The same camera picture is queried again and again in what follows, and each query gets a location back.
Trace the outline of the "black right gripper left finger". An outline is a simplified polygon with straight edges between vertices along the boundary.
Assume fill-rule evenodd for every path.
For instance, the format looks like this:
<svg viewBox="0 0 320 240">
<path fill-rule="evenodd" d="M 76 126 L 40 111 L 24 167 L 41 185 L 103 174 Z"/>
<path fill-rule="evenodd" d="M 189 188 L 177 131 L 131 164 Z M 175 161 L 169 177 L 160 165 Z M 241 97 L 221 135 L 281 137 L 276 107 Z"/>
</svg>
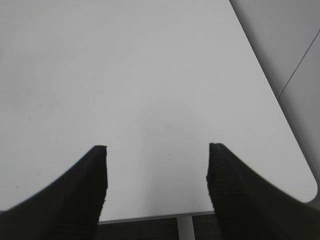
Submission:
<svg viewBox="0 0 320 240">
<path fill-rule="evenodd" d="M 0 238 L 92 240 L 107 188 L 107 148 L 96 145 L 46 188 L 1 213 Z"/>
</svg>

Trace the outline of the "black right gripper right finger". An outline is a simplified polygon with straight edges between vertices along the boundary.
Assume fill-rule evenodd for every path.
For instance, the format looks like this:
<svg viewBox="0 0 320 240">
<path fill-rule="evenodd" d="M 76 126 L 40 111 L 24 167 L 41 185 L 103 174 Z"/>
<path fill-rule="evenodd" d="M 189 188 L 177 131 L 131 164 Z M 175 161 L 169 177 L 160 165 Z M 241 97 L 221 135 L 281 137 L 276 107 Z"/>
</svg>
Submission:
<svg viewBox="0 0 320 240">
<path fill-rule="evenodd" d="M 319 210 L 261 177 L 222 143 L 209 144 L 207 188 L 224 240 L 318 240 Z"/>
</svg>

